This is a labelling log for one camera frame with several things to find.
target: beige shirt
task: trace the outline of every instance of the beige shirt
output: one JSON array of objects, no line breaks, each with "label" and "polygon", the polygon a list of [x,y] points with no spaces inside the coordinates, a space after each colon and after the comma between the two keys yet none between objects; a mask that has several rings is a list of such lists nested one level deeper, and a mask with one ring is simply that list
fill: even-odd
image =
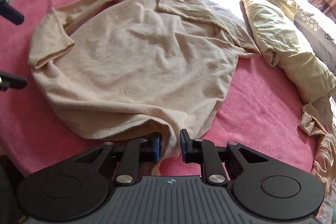
[{"label": "beige shirt", "polygon": [[28,63],[57,116],[87,139],[160,132],[164,157],[199,138],[226,97],[247,32],[197,0],[80,0],[51,9]]}]

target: yellow garment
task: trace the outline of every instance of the yellow garment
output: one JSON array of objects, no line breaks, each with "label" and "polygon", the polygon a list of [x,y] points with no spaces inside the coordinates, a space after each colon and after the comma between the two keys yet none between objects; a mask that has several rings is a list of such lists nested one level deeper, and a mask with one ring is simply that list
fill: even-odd
[{"label": "yellow garment", "polygon": [[[336,77],[319,60],[305,36],[293,23],[295,0],[243,0],[251,30],[267,63],[278,65],[295,84],[303,103],[299,127],[309,136],[321,135],[312,174],[328,191],[336,179],[333,167],[335,138],[323,127],[318,111],[310,104],[328,99],[336,86]],[[323,108],[331,113],[330,104]]]},{"label": "yellow garment", "polygon": [[121,140],[160,132],[168,157],[181,128],[192,138],[208,131],[238,57],[258,55],[241,26],[197,0],[80,0],[50,10],[28,63],[75,133]]}]

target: pink towel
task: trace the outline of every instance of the pink towel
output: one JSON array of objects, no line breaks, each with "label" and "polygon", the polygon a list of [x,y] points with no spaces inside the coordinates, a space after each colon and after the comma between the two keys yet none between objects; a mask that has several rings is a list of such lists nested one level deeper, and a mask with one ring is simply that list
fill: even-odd
[{"label": "pink towel", "polygon": [[[53,113],[38,90],[26,63],[30,36],[51,7],[76,0],[15,0],[11,4],[26,20],[14,26],[0,18],[0,70],[28,80],[24,90],[0,93],[0,142],[24,174],[75,155],[101,141],[85,140],[68,129]],[[238,141],[276,159],[310,172],[316,139],[297,127],[302,103],[279,68],[262,57],[238,62],[228,95],[204,138],[216,145]],[[196,164],[181,157],[167,159],[162,175],[199,174]]]}]

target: bed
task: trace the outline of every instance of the bed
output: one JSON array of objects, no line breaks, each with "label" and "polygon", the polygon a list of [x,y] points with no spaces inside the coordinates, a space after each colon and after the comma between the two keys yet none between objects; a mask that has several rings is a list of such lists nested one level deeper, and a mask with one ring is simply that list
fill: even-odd
[{"label": "bed", "polygon": [[[75,0],[15,0],[12,5],[26,15],[20,27],[0,19],[2,70],[23,75],[29,86],[9,90],[0,97],[1,144],[24,174],[59,162],[101,140],[86,140],[74,134],[53,113],[40,93],[26,64],[33,29],[51,7]],[[231,18],[251,34],[242,0],[202,0]],[[283,70],[270,67],[262,57],[239,59],[227,97],[203,138],[225,146],[237,141],[297,168],[311,171],[317,138],[297,127],[303,103]],[[198,165],[184,165],[181,157],[165,159],[161,175],[200,174]],[[320,219],[327,223],[333,206],[330,191]]]}]

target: bed sheet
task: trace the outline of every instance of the bed sheet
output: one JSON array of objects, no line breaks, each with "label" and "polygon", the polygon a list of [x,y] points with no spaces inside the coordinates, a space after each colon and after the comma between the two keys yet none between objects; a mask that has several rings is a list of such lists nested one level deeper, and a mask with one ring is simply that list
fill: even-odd
[{"label": "bed sheet", "polygon": [[[39,20],[51,7],[73,1],[15,0],[12,5],[26,16],[24,24],[13,26],[0,19],[0,68],[29,82],[25,90],[0,96],[0,140],[24,175],[100,143],[81,139],[54,115],[26,64],[29,38]],[[248,28],[240,0],[204,1]],[[301,106],[295,87],[280,68],[269,67],[262,57],[240,59],[226,100],[204,138],[221,146],[237,141],[310,172],[316,139],[297,127]],[[160,171],[162,175],[200,174],[198,165],[184,165],[181,157],[164,160]]]}]

